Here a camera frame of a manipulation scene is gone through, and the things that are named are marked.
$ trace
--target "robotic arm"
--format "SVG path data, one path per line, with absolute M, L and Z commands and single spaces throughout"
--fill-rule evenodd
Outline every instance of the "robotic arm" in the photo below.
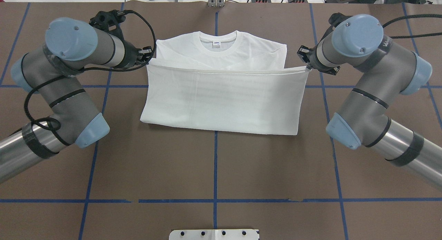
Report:
M 327 133 L 350 149 L 363 145 L 395 166 L 407 167 L 442 188 L 442 148 L 385 116 L 397 95 L 426 84 L 431 65 L 384 35 L 370 15 L 333 14 L 332 26 L 312 49 L 298 55 L 309 69 L 336 75 L 349 63 L 364 75 L 327 125 Z
M 25 102 L 31 123 L 0 141 L 0 183 L 71 144 L 84 148 L 109 133 L 109 125 L 75 76 L 90 70 L 84 68 L 87 64 L 126 71 L 148 63 L 155 45 L 153 51 L 138 49 L 124 40 L 118 24 L 128 13 L 139 15 L 131 10 L 101 11 L 89 24 L 58 18 L 46 31 L 46 43 L 13 65 L 12 78 L 30 92 L 27 102 L 38 90 L 54 114 L 34 120 Z

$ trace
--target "brown tabletop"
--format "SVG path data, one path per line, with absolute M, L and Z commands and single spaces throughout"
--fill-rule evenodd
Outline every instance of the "brown tabletop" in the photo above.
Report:
M 28 120 L 27 95 L 12 64 L 44 43 L 58 17 L 88 21 L 100 11 L 131 9 L 158 39 L 234 30 L 287 44 L 286 67 L 301 66 L 300 45 L 313 47 L 334 12 L 367 13 L 385 23 L 442 6 L 413 4 L 0 3 L 0 139 Z M 125 39 L 152 45 L 136 16 Z M 390 36 L 439 32 L 436 19 L 388 26 Z M 433 66 L 430 86 L 400 96 L 387 114 L 442 145 L 442 36 L 396 40 Z M 312 71 L 297 136 L 267 136 L 149 125 L 139 121 L 148 90 L 144 68 L 90 71 L 80 82 L 102 110 L 110 133 L 85 149 L 68 147 L 0 185 L 0 239 L 166 240 L 174 229 L 259 229 L 263 240 L 442 239 L 442 193 L 390 165 L 371 149 L 330 140 L 327 121 L 361 74 Z M 30 111 L 51 114 L 39 96 Z

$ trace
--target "white cloth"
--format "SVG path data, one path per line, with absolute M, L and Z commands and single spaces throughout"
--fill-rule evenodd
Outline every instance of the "white cloth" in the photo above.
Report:
M 156 44 L 158 59 L 187 63 L 202 70 L 281 70 L 287 55 L 285 44 L 240 31 L 223 36 L 193 32 L 157 40 Z
M 141 121 L 180 128 L 297 135 L 308 71 L 176 68 L 152 59 Z
M 308 70 L 287 46 L 235 31 L 157 41 L 140 120 L 180 128 L 296 135 Z

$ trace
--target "blue tape grid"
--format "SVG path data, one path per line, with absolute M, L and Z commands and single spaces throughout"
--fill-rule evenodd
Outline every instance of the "blue tape grid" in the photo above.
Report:
M 316 29 L 314 24 L 314 11 L 313 7 L 310 4 L 310 15 L 311 15 L 311 24 L 313 28 L 314 33 L 314 40 L 315 44 L 317 44 L 317 38 L 316 38 Z M 402 4 L 404 15 L 407 15 L 407 10 L 405 7 L 405 4 Z M 3 79 L 5 77 L 5 74 L 7 72 L 8 66 L 11 61 L 11 57 L 13 54 L 13 51 L 15 49 L 17 40 L 19 38 L 20 32 L 22 30 L 22 26 L 24 24 L 24 21 L 26 19 L 26 16 L 28 14 L 30 8 L 30 3 L 27 4 L 25 13 L 23 15 L 22 21 L 20 23 L 19 29 L 17 31 L 16 37 L 14 39 L 14 42 L 11 47 L 11 51 L 9 52 L 8 59 L 6 61 L 5 67 L 3 69 L 1 78 L 0 78 L 0 88 L 18 88 L 16 85 L 3 85 Z M 406 20 L 407 27 L 409 29 L 410 35 L 412 35 L 412 30 L 409 24 L 409 21 Z M 215 13 L 215 35 L 218 35 L 218 12 Z M 415 48 L 415 51 L 417 54 L 419 54 L 417 45 L 412 38 L 412 43 Z M 327 104 L 327 97 L 325 89 L 333 89 L 333 88 L 353 88 L 354 86 L 327 86 L 324 83 L 323 74 L 319 74 L 321 79 L 321 85 L 306 85 L 306 88 L 320 88 L 322 89 L 323 98 L 324 98 L 324 106 L 326 111 L 326 117 L 327 121 L 330 121 L 330 114 L 328 111 L 328 104 Z M 84 85 L 85 88 L 105 88 L 105 96 L 103 101 L 103 109 L 102 113 L 104 113 L 106 108 L 106 102 L 107 102 L 107 95 L 110 88 L 148 88 L 148 85 L 111 85 L 112 72 L 109 72 L 107 83 L 106 85 Z M 422 88 L 427 88 L 431 97 L 431 101 L 433 103 L 434 111 L 436 113 L 436 116 L 438 118 L 440 127 L 442 128 L 442 120 L 439 113 L 439 109 L 437 108 L 437 105 L 434 100 L 433 93 L 431 89 L 441 89 L 442 86 L 431 86 L 429 83 L 426 84 L 426 86 L 422 86 Z M 345 219 L 345 211 L 344 211 L 344 202 L 442 202 L 442 198 L 355 198 L 355 199 L 345 199 L 342 197 L 342 191 L 339 181 L 339 173 L 338 173 L 338 165 L 336 161 L 336 152 L 334 147 L 333 139 L 330 139 L 333 147 L 333 159 L 335 162 L 335 174 L 336 174 L 336 184 L 338 188 L 338 199 L 304 199 L 302 201 L 292 201 L 288 199 L 218 199 L 218 132 L 215 131 L 214 133 L 214 174 L 213 174 L 213 199 L 139 199 L 139 203 L 213 203 L 213 227 L 214 229 L 217 228 L 217 205 L 218 203 L 339 203 L 341 206 L 341 216 L 343 221 L 343 227 L 344 227 L 344 235 L 345 239 L 348 239 L 348 232 L 347 232 L 347 224 Z M 98 152 L 98 142 L 95 144 L 94 149 L 94 155 L 93 155 L 93 162 L 90 168 L 90 175 L 88 180 L 88 186 L 87 186 L 87 192 L 85 199 L 0 199 L 0 203 L 83 203 L 84 204 L 84 211 L 82 216 L 82 222 L 79 230 L 79 240 L 82 239 L 83 236 L 83 230 L 84 225 L 86 222 L 86 216 L 87 216 L 87 207 L 90 203 L 131 203 L 131 201 L 125 200 L 125 199 L 90 199 L 90 190 L 92 187 L 92 181 L 93 181 L 93 174 L 95 170 L 95 163 L 97 158 L 97 152 Z

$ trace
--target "light blue joint cover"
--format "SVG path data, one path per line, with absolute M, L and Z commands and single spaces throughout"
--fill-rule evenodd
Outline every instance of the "light blue joint cover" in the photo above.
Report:
M 428 82 L 431 73 L 433 72 L 430 63 L 422 59 L 415 52 L 413 53 L 416 56 L 416 71 L 410 84 L 401 92 L 402 95 L 410 95 L 417 92 L 420 89 L 420 86 L 423 86 Z
M 30 92 L 32 90 L 32 87 L 27 83 L 25 80 L 25 77 L 23 76 L 23 69 L 22 69 L 22 61 L 23 57 L 21 57 L 17 62 L 14 63 L 14 65 L 11 67 L 11 77 L 13 81 L 17 84 L 17 86 L 22 87 L 25 91 Z
M 45 39 L 48 49 L 55 56 L 71 61 L 89 57 L 98 45 L 95 29 L 84 21 L 71 18 L 52 21 Z
M 331 43 L 340 54 L 347 57 L 362 57 L 373 53 L 382 42 L 384 29 L 371 15 L 355 15 L 340 23 Z
M 85 148 L 109 134 L 109 131 L 109 125 L 104 120 L 103 114 L 98 113 L 78 136 L 75 144 L 80 148 Z
M 358 136 L 338 113 L 333 115 L 325 130 L 333 139 L 350 149 L 355 150 L 361 145 Z

